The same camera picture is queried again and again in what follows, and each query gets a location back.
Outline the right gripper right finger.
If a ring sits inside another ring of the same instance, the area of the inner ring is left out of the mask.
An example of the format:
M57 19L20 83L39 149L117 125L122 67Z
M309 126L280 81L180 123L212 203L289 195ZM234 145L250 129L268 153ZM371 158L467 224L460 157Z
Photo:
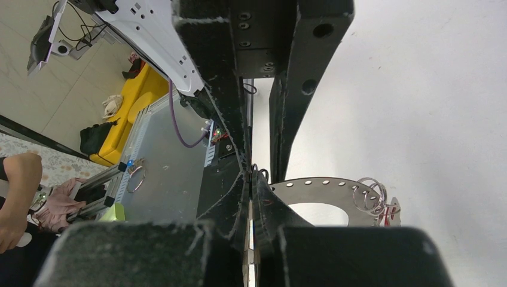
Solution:
M286 227L311 227L273 192L264 174L252 172L253 245L257 286L288 286Z

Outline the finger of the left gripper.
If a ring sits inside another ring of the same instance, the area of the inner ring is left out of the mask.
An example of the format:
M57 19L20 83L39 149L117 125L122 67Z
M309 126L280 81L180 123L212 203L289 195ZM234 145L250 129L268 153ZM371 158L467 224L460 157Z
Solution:
M228 1L173 1L173 26L204 82L237 154L248 169L245 100L240 90Z
M285 180L292 145L316 89L355 16L353 1L293 1L279 28L270 111L270 176Z

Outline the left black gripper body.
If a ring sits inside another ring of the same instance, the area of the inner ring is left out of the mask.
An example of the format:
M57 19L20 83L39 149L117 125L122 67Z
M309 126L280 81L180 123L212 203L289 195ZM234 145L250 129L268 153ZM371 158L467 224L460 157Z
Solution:
M288 72L298 1L230 1L237 73L281 78Z

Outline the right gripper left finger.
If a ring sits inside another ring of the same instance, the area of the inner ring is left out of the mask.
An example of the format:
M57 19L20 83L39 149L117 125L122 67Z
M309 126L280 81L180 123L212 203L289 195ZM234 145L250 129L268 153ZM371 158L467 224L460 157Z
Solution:
M203 286L244 286L249 229L249 181L240 172L204 221Z

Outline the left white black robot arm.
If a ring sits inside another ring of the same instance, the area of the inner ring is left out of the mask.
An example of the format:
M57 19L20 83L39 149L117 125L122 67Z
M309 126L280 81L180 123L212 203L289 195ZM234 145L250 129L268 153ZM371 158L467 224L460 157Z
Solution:
M182 94L215 108L242 143L239 79L272 78L270 174L285 179L297 132L355 16L353 1L75 1Z

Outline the person forearm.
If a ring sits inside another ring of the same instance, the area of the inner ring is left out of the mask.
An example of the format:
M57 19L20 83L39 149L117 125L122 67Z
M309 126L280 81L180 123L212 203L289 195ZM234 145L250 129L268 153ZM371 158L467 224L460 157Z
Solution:
M17 246L27 227L26 217L42 178L41 157L26 152L3 160L9 184L1 207L1 253Z

